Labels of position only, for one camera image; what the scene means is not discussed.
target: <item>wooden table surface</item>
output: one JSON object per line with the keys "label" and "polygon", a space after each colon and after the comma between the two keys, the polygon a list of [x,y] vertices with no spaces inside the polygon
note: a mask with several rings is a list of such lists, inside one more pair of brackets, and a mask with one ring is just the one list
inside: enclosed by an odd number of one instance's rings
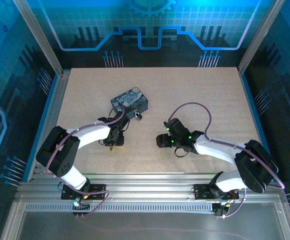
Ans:
{"label": "wooden table surface", "polygon": [[[77,128],[107,117],[110,100],[138,87],[149,100],[142,121],[133,118],[121,147],[97,142],[81,148],[74,165],[82,173],[217,173],[236,169],[223,160],[188,154],[177,158],[173,148],[158,148],[156,136],[167,133],[165,121],[179,105],[200,102],[212,114],[208,135],[233,142],[259,140],[235,67],[73,68],[57,124]],[[175,117],[189,131],[203,131],[207,112],[188,105]]]}

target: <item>small box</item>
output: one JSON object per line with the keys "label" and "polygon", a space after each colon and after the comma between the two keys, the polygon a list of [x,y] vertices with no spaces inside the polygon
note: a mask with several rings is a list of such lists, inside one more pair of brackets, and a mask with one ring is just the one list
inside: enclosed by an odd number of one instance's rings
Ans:
{"label": "small box", "polygon": [[122,111],[119,107],[119,105],[122,105],[129,119],[135,117],[135,113],[142,113],[148,109],[148,99],[137,87],[113,98],[111,104],[116,113]]}

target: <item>gray metal floor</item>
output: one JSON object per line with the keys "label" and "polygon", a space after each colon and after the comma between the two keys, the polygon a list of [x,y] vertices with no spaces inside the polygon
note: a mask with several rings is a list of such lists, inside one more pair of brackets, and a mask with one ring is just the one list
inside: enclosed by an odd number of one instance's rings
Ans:
{"label": "gray metal floor", "polygon": [[281,240],[272,203],[246,203],[233,217],[191,213],[26,212],[18,240]]}

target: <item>beige board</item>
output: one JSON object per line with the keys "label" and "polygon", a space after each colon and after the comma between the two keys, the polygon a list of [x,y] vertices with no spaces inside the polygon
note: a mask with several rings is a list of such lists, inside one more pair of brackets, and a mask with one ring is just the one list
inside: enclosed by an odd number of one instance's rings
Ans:
{"label": "beige board", "polygon": [[[81,148],[74,165],[82,173],[217,173],[236,167],[223,160],[188,154],[174,155],[174,148],[158,148],[156,136],[167,133],[165,121],[179,105],[200,102],[212,114],[208,135],[233,142],[258,140],[247,99],[235,67],[73,68],[57,124],[77,128],[107,117],[110,100],[138,87],[149,104],[143,119],[131,120],[124,146],[93,142]],[[188,105],[175,117],[189,131],[203,131],[207,112]]]}

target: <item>gear graphic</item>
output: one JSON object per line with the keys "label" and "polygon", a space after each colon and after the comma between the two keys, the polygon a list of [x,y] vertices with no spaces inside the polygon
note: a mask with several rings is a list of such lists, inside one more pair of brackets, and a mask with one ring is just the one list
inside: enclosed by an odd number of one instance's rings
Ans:
{"label": "gear graphic", "polygon": [[129,0],[127,4],[135,14],[140,14],[142,17],[147,15],[150,18],[152,15],[157,17],[158,14],[164,14],[166,10],[171,9],[171,4],[175,3],[175,0]]}
{"label": "gear graphic", "polygon": [[14,5],[12,0],[0,0],[0,21],[5,25],[14,16]]}

